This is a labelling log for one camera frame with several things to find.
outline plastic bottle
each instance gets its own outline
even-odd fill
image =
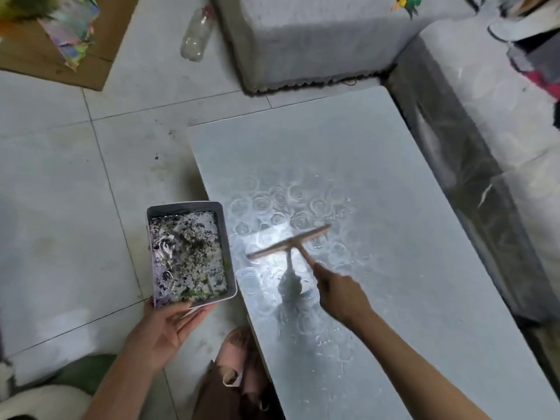
[[[183,43],[181,44],[181,56],[193,62],[202,60],[204,50],[214,29],[216,15],[212,6],[197,9],[190,19],[186,28]]]

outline colorful toy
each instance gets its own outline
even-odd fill
[[[396,3],[391,8],[391,11],[397,10],[402,7],[410,15],[410,19],[412,19],[413,13],[416,16],[418,15],[418,11],[416,10],[416,7],[420,6],[420,3],[422,3],[422,0],[396,0]]]

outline white container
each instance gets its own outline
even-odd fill
[[[192,14],[181,44],[181,56],[183,58],[193,62],[202,60],[215,22],[216,15],[210,5],[197,9]]]

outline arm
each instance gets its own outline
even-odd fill
[[[490,420],[375,313],[352,277],[317,263],[313,273],[321,306],[364,342],[414,420]]]
[[[214,308],[205,306],[186,315],[190,302],[154,309],[130,332],[124,348],[95,392],[82,420],[136,420],[154,375],[179,350],[189,334]]]

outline brown pants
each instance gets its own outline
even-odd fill
[[[268,412],[241,395],[239,388],[223,384],[214,362],[202,381],[192,420],[269,420]]]

